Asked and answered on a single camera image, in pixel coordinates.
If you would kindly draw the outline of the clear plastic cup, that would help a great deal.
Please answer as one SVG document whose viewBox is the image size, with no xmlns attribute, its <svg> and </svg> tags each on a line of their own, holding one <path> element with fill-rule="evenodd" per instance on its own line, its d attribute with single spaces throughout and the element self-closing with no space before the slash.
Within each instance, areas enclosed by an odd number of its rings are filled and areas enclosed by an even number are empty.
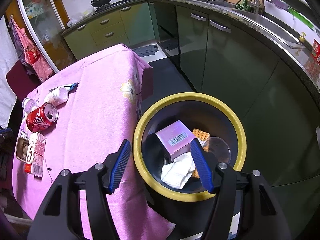
<svg viewBox="0 0 320 240">
<path fill-rule="evenodd" d="M 202 147 L 206 152 L 213 153 L 218 162 L 229 164 L 231 161 L 231 150 L 222 138 L 209 137 L 202 143 Z"/>
</svg>

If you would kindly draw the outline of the orange foam fruit net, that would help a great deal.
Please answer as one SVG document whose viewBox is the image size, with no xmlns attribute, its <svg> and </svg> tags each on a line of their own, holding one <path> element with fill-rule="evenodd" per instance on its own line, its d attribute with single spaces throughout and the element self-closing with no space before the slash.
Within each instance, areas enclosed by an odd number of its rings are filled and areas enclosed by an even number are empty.
<svg viewBox="0 0 320 240">
<path fill-rule="evenodd" d="M 193 135 L 195 135 L 195 137 L 197 137 L 197 139 L 199 140 L 200 144 L 203 146 L 204 142 L 210 137 L 210 134 L 207 132 L 204 132 L 198 128 L 193 129 Z M 197 178 L 199 179 L 199 173 L 197 171 L 197 169 L 195 169 L 191 175 L 193 178 Z"/>
</svg>

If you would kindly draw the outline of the white foam fruit net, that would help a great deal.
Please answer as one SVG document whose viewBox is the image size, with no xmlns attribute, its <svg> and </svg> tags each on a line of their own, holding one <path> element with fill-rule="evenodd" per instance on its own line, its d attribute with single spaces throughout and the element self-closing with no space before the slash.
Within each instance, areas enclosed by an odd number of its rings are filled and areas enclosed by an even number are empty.
<svg viewBox="0 0 320 240">
<path fill-rule="evenodd" d="M 163 165 L 161 181 L 174 189 L 183 189 L 189 178 L 196 170 L 190 152 L 184 153 L 174 159 L 172 163 Z"/>
</svg>

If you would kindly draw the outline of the pink cardboard box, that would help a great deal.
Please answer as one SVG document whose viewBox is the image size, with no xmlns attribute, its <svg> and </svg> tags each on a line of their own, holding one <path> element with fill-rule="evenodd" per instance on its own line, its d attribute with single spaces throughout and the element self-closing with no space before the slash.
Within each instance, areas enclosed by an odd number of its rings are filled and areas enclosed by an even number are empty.
<svg viewBox="0 0 320 240">
<path fill-rule="evenodd" d="M 190 143 L 196 137 L 181 120 L 156 132 L 157 138 L 165 149 L 167 158 L 173 162 L 175 158 L 190 151 Z"/>
</svg>

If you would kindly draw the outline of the red white milk carton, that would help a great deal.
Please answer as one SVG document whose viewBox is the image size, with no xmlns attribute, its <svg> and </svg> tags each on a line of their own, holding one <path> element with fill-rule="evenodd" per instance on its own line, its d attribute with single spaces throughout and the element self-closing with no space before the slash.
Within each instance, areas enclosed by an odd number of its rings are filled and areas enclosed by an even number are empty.
<svg viewBox="0 0 320 240">
<path fill-rule="evenodd" d="M 43 177 L 44 153 L 47 138 L 40 133 L 31 133 L 30 138 L 19 137 L 15 156 L 24 163 L 24 171 L 37 178 Z"/>
</svg>

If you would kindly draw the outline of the red cola can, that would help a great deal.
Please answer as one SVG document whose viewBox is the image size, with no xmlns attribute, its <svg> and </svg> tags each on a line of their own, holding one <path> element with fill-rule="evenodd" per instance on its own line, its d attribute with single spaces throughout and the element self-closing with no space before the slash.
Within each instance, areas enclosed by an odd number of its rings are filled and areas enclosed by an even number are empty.
<svg viewBox="0 0 320 240">
<path fill-rule="evenodd" d="M 35 133 L 53 126 L 57 118 L 57 108 L 52 103 L 45 102 L 41 107 L 31 111 L 27 115 L 26 123 L 29 131 Z"/>
</svg>

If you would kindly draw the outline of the white plastic bottle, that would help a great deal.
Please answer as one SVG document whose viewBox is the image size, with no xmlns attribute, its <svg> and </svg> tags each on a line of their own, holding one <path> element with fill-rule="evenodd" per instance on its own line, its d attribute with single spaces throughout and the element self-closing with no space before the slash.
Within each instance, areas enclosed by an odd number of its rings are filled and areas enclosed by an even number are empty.
<svg viewBox="0 0 320 240">
<path fill-rule="evenodd" d="M 52 90 L 45 98 L 44 102 L 53 104 L 54 106 L 59 106 L 67 102 L 69 97 L 69 92 L 66 87 L 60 86 Z"/>
</svg>

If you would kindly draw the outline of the clear plastic lid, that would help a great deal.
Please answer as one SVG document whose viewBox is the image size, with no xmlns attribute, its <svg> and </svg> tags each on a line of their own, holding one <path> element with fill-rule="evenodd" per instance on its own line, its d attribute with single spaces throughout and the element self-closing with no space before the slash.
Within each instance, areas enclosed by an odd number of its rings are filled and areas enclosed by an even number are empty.
<svg viewBox="0 0 320 240">
<path fill-rule="evenodd" d="M 29 114 L 33 110 L 37 109 L 38 105 L 35 100 L 33 100 L 29 97 L 26 97 L 22 101 L 22 108 L 25 111 L 25 113 Z"/>
</svg>

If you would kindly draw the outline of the green kitchen cabinets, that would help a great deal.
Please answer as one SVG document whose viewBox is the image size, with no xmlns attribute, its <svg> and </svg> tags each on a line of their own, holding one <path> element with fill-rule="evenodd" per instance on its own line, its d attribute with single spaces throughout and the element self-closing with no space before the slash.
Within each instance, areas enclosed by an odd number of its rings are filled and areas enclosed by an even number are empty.
<svg viewBox="0 0 320 240">
<path fill-rule="evenodd" d="M 155 39 L 148 2 L 127 3 L 98 13 L 62 36 L 77 60 L 116 44 L 135 48 Z"/>
</svg>

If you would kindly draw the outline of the blue floor mat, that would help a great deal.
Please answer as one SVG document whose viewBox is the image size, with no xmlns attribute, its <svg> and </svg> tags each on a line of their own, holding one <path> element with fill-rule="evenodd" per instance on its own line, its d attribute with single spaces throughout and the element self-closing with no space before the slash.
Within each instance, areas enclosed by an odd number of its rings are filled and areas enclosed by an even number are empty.
<svg viewBox="0 0 320 240">
<path fill-rule="evenodd" d="M 148 46 L 135 48 L 132 51 L 134 51 L 140 57 L 146 57 L 146 56 L 155 55 L 156 52 L 159 51 L 159 49 L 157 44 L 150 44 Z"/>
</svg>

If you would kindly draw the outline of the pink hanging apron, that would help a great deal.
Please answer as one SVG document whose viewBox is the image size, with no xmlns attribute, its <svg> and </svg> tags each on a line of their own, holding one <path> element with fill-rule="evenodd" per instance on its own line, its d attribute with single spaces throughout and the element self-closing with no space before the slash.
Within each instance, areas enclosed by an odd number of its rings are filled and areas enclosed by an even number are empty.
<svg viewBox="0 0 320 240">
<path fill-rule="evenodd" d="M 28 75 L 35 75 L 40 83 L 43 83 L 55 74 L 52 67 L 40 53 L 37 46 L 31 41 L 24 28 L 20 28 L 13 15 L 10 16 L 8 27 L 10 28 L 16 52 L 20 62 Z"/>
</svg>

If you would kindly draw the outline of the white hanging cloth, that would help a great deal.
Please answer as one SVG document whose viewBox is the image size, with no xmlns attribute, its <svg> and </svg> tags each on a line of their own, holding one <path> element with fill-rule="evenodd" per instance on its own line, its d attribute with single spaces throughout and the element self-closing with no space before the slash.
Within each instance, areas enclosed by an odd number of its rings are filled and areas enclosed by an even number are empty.
<svg viewBox="0 0 320 240">
<path fill-rule="evenodd" d="M 7 128 L 17 97 L 10 88 L 6 75 L 18 61 L 18 56 L 4 16 L 1 18 L 0 28 L 0 126 Z"/>
</svg>

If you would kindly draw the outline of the black wok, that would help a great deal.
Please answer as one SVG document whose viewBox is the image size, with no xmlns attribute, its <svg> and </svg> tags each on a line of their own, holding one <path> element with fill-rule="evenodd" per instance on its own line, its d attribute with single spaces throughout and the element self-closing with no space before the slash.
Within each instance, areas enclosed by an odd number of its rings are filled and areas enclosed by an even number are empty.
<svg viewBox="0 0 320 240">
<path fill-rule="evenodd" d="M 106 5 L 106 4 L 110 4 L 112 0 L 92 0 L 91 1 L 91 6 L 94 7 L 94 8 L 98 8 L 98 7 L 101 7 L 103 5 Z"/>
</svg>

